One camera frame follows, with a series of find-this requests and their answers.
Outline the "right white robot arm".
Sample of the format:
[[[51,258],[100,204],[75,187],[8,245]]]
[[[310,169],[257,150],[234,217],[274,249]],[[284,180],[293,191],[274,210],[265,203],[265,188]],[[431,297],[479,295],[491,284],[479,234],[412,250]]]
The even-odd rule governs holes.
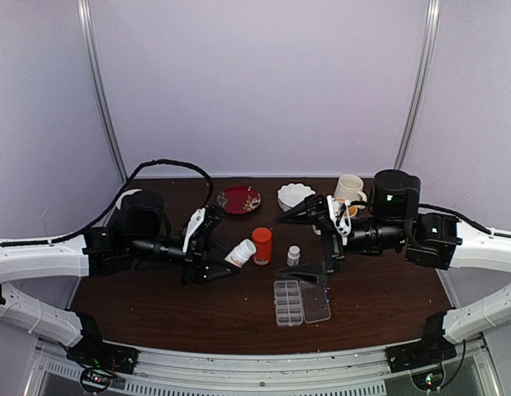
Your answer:
[[[324,274],[339,271],[348,254],[402,252],[407,262],[446,271],[484,268],[511,273],[511,232],[489,229],[465,215],[420,201],[421,181],[385,169],[373,178],[363,205],[369,216],[351,217],[352,202],[307,196],[277,217],[281,224],[308,224],[321,234]]]

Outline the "clear plastic pill organizer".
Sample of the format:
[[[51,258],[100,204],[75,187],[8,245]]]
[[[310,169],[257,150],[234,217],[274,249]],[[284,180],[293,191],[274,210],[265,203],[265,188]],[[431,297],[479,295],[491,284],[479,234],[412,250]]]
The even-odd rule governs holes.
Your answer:
[[[275,319],[278,327],[296,327],[331,319],[326,287],[302,280],[273,283]]]

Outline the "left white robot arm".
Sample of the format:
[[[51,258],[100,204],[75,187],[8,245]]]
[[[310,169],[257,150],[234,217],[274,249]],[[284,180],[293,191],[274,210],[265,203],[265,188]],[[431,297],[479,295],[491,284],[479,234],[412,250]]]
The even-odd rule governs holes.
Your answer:
[[[211,236],[222,219],[215,205],[196,210],[181,237],[163,211],[163,197],[134,189],[116,199],[106,227],[93,226],[75,236],[27,240],[0,239],[0,321],[52,339],[78,351],[92,366],[109,360],[95,320],[64,311],[21,292],[13,281],[52,276],[110,276],[138,262],[182,268],[182,283],[203,283],[239,273],[256,252],[245,239],[228,248]]]

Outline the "small white bottle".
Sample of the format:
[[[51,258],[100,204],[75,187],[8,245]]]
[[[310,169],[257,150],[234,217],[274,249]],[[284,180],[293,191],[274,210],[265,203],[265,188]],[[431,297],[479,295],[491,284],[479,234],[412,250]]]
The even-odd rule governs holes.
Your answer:
[[[288,266],[298,266],[300,262],[300,248],[292,245],[288,248],[286,255],[286,264]]]
[[[229,264],[242,268],[246,262],[257,252],[251,239],[246,238],[235,246],[224,258]]]

